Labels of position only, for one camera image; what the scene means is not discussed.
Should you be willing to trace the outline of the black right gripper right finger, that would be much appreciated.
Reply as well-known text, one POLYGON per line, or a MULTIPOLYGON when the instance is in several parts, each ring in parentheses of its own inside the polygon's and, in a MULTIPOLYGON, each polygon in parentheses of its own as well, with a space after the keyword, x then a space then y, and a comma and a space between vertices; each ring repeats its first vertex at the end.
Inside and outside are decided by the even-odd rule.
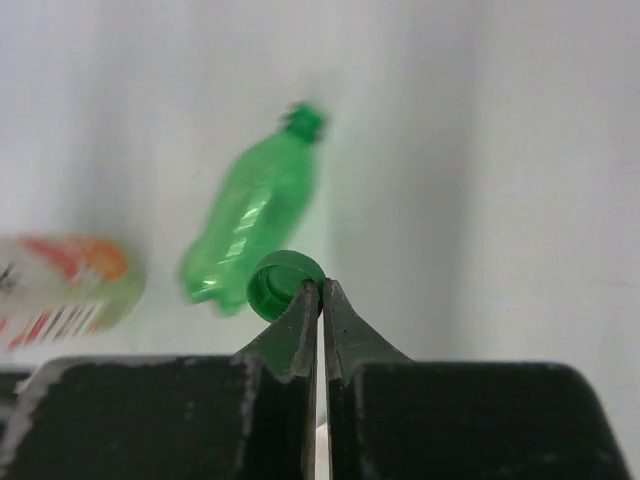
POLYGON ((408 358, 323 287, 334 479, 627 479, 594 389, 552 362, 408 358))

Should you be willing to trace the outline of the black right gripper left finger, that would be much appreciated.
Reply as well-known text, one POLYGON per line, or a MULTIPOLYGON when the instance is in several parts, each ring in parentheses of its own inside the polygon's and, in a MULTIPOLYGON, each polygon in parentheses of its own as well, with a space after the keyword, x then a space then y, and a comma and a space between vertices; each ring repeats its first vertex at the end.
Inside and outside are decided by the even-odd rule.
POLYGON ((11 407, 5 479, 311 479, 316 285, 233 355, 59 358, 11 407))

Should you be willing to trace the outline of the green bottle cap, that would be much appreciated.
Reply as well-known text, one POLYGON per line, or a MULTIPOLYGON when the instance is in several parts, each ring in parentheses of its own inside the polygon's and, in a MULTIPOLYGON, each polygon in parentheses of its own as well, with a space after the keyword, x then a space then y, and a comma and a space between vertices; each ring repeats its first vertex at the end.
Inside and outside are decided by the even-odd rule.
POLYGON ((251 309, 273 323, 288 309, 300 285, 310 281, 321 292, 326 274, 312 258, 294 251, 278 250, 255 267, 246 288, 251 309))

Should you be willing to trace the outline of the green plastic bottle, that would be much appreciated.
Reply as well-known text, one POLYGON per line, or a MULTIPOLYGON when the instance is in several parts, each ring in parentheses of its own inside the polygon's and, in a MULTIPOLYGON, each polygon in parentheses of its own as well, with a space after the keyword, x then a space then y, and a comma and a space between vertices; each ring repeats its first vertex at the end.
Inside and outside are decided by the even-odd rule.
POLYGON ((326 123, 318 106, 298 103, 273 133, 234 160, 179 264, 189 302, 212 302, 225 316, 244 307, 256 266, 284 248, 312 201, 326 123))

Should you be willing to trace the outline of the clear bottle with orange label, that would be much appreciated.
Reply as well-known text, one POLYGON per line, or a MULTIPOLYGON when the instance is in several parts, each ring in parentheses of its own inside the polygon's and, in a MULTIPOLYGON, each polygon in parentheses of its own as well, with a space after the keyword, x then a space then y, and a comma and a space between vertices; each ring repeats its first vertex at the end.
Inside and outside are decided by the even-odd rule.
POLYGON ((140 262, 95 235, 1 237, 1 351, 108 330, 145 287, 140 262))

